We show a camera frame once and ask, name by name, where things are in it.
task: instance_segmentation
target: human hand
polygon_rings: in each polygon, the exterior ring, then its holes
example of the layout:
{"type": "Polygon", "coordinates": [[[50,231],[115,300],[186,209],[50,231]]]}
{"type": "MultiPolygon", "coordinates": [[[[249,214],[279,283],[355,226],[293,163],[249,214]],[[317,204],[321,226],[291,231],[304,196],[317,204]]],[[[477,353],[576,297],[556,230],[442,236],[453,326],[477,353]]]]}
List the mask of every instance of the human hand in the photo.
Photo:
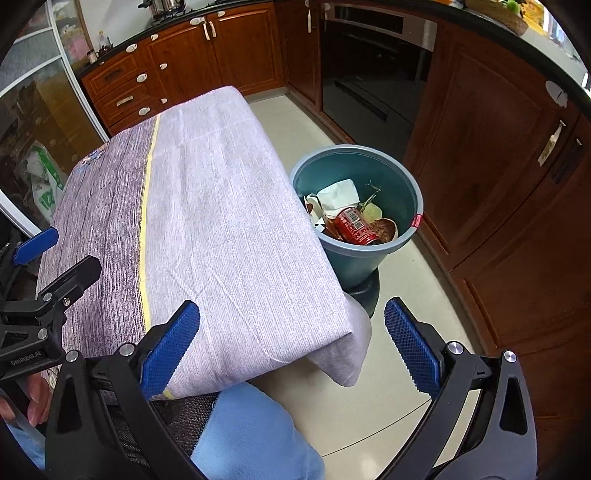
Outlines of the human hand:
{"type": "MultiPolygon", "coordinates": [[[[51,396],[53,392],[49,388],[47,381],[40,373],[27,377],[27,390],[31,401],[27,408],[27,419],[29,423],[36,427],[40,423],[47,421],[49,416],[49,407],[51,405],[51,396]]],[[[6,399],[0,397],[0,417],[5,421],[14,421],[15,415],[6,399]]]]}

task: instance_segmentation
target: barcode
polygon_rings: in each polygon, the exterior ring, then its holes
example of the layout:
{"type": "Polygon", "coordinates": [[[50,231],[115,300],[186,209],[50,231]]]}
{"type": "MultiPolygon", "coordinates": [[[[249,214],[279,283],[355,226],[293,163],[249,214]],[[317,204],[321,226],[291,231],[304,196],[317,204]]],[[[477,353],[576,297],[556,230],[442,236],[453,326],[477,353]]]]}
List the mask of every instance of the barcode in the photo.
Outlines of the barcode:
{"type": "Polygon", "coordinates": [[[345,212],[345,215],[351,221],[355,230],[360,230],[363,228],[363,222],[361,221],[361,219],[356,215],[356,213],[353,210],[347,210],[345,212]]]}

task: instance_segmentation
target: oven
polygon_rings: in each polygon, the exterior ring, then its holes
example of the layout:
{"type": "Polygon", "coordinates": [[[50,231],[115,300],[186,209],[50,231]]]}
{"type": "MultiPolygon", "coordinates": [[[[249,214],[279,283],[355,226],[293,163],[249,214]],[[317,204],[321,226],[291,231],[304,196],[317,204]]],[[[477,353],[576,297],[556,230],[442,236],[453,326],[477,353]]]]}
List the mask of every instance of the oven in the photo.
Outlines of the oven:
{"type": "Polygon", "coordinates": [[[323,111],[353,140],[402,162],[427,83],[437,24],[364,5],[325,3],[323,111]]]}

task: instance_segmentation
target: yellow stripe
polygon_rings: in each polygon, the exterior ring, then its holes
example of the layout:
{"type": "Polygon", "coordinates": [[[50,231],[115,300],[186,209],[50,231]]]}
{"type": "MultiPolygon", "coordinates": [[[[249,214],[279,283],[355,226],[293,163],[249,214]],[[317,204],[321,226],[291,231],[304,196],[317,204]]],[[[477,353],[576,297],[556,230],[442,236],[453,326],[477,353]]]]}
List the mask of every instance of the yellow stripe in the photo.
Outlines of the yellow stripe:
{"type": "Polygon", "coordinates": [[[152,133],[150,150],[148,150],[148,158],[146,160],[146,174],[144,179],[144,192],[142,194],[142,209],[139,224],[139,296],[142,302],[142,310],[144,312],[144,326],[146,332],[152,326],[152,321],[150,320],[150,306],[148,304],[148,290],[146,289],[146,222],[148,216],[148,191],[150,189],[150,175],[152,173],[152,157],[154,155],[154,147],[156,146],[156,136],[158,135],[159,125],[160,114],[156,115],[154,132],[152,133]]]}

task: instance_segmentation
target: black woven fabric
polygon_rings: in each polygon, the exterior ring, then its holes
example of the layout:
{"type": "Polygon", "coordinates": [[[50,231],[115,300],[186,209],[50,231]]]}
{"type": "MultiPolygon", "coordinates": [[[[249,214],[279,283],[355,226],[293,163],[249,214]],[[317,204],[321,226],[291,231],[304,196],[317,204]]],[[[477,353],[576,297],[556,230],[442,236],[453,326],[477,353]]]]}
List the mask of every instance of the black woven fabric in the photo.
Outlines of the black woven fabric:
{"type": "MultiPolygon", "coordinates": [[[[218,395],[219,393],[209,393],[178,400],[153,401],[151,404],[168,427],[172,437],[190,456],[209,420],[218,395]]],[[[135,463],[149,466],[129,430],[121,409],[117,406],[109,406],[108,409],[127,457],[135,463]]]]}

